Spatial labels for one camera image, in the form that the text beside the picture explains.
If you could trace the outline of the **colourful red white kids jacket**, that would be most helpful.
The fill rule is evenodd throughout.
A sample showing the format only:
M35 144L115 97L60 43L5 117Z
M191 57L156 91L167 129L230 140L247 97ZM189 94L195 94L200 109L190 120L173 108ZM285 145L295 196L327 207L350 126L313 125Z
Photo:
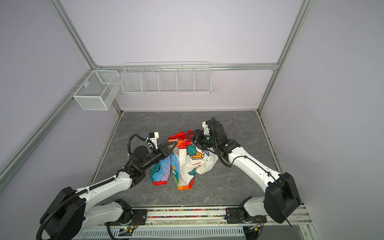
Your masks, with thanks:
M152 166L150 178L153 185L165 185L174 179L178 190L189 190L196 174L202 175L215 166L218 156L197 147L187 138L191 136L192 131L188 131L169 137L169 142L177 142L177 146L170 156Z

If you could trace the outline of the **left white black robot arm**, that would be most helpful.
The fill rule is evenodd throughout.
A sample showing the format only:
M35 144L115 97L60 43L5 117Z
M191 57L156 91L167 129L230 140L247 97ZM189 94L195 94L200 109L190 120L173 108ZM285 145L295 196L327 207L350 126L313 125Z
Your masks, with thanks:
M36 238L41 240L46 232L51 240L71 240L79 232L91 227L111 223L139 224L134 220L132 207L118 199L110 204L98 204L110 196L138 185L146 176L146 170L173 153L177 142L160 144L148 152L139 146L130 155L127 163L115 175L99 183L80 189L62 189L40 220Z

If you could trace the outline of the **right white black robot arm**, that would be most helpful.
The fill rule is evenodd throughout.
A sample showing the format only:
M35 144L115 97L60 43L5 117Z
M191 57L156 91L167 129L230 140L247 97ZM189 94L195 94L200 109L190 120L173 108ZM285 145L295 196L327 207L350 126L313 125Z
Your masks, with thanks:
M228 138L223 125L215 118L203 122L202 127L188 133L187 139L199 149L216 154L226 167L238 167L265 193L263 197L242 201L236 219L249 223L257 216L267 215L278 224L286 222L302 203L293 176L262 164L236 140Z

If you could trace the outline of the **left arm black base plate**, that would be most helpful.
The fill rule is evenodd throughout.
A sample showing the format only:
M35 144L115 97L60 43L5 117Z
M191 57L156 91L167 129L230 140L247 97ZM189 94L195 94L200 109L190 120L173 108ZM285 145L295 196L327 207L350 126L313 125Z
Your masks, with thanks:
M147 209L133 209L130 212L124 211L116 221L109 222L109 226L144 226L147 215Z

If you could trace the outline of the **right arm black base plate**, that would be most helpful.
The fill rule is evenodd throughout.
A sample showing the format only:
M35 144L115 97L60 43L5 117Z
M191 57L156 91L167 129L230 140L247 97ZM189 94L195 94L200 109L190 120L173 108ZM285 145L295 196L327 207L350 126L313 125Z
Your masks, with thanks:
M257 215L251 217L239 207L226 208L224 219L228 224L264 224L267 222L266 216Z

